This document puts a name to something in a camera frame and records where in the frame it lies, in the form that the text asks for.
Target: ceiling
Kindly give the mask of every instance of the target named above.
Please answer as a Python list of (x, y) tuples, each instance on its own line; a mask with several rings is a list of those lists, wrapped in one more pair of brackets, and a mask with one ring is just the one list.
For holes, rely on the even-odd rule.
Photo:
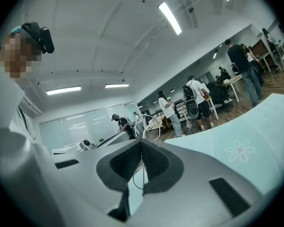
[[(162, 2), (176, 15), (183, 31), (179, 36), (157, 8)], [(44, 54), (20, 85), (42, 111), (135, 94), (148, 79), (139, 73), (151, 73), (156, 67), (148, 61), (190, 31), (194, 31), (197, 44), (201, 34), (206, 35), (202, 28), (231, 12), (233, 6), (234, 1), (226, 4), (225, 0), (20, 0), (7, 20), (10, 26), (36, 21), (50, 29), (55, 46), (54, 53)], [(194, 8), (192, 13), (188, 12), (190, 7)], [(177, 56), (177, 51), (169, 56)], [(123, 79), (130, 83), (128, 88), (105, 89), (105, 84)], [(82, 87), (79, 93), (54, 97), (45, 93), (78, 85)]]

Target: vr headset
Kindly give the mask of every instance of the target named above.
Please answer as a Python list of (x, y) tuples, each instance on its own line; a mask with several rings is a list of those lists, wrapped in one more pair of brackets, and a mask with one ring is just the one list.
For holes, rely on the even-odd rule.
[(42, 51), (42, 54), (46, 52), (51, 54), (55, 50), (49, 29), (47, 27), (40, 28), (37, 22), (25, 23), (11, 31), (11, 35), (16, 33), (20, 33), (23, 35), (21, 37), (34, 43), (36, 49)]

